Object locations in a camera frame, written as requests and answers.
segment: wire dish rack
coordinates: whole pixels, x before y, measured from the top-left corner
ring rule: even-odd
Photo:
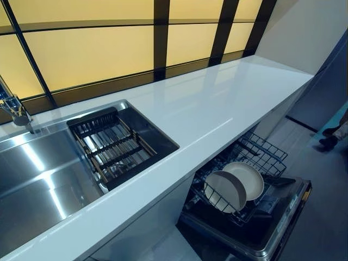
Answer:
[[[257,206],[266,194],[268,188],[285,171],[286,166],[282,161],[286,157],[287,154],[284,151],[252,132],[247,132],[196,172],[190,188],[190,190],[195,194],[195,197],[191,199],[190,203],[194,204],[201,200],[205,204],[216,207],[215,211],[226,215],[236,225],[243,226],[243,224],[247,223],[257,211]],[[261,196],[254,201],[247,201],[242,210],[235,209],[217,191],[205,182],[209,174],[214,171],[222,170],[225,165],[233,161],[242,161],[253,166],[261,173],[265,182],[264,191]],[[208,195],[214,194],[215,198],[213,203],[206,197],[205,191],[207,189],[209,190]],[[218,210],[217,206],[219,206],[219,209],[223,206],[224,210],[232,210],[232,213],[221,212]]]
[[[67,124],[93,165],[96,181],[106,187],[111,180],[157,154],[118,117],[114,108]]]

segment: kitchen counter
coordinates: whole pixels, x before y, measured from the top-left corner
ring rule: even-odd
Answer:
[[[180,148],[3,260],[74,260],[255,125],[313,75],[251,56],[40,115],[41,124],[126,99]],[[11,124],[4,126],[6,132]]]

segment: chrome faucet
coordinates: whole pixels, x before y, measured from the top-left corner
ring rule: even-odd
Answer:
[[[25,126],[31,133],[32,117],[29,115],[18,96],[13,94],[0,76],[0,108],[11,115],[13,122],[18,126]]]

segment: pant leg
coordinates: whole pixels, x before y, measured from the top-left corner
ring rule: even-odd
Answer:
[[[343,140],[345,137],[347,137],[348,136],[348,121],[343,123],[343,125],[339,127],[339,129],[335,131],[333,135],[336,136],[338,140]]]
[[[340,126],[343,125],[346,121],[348,121],[348,109],[346,110],[341,120],[339,121],[339,125]]]

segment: dishwasher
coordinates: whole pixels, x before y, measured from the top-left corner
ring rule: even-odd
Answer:
[[[247,132],[196,171],[180,222],[218,243],[240,260],[277,260],[299,218],[312,185],[283,177],[287,154]],[[207,176],[233,161],[253,166],[264,180],[257,199],[231,214],[216,209],[204,194]]]

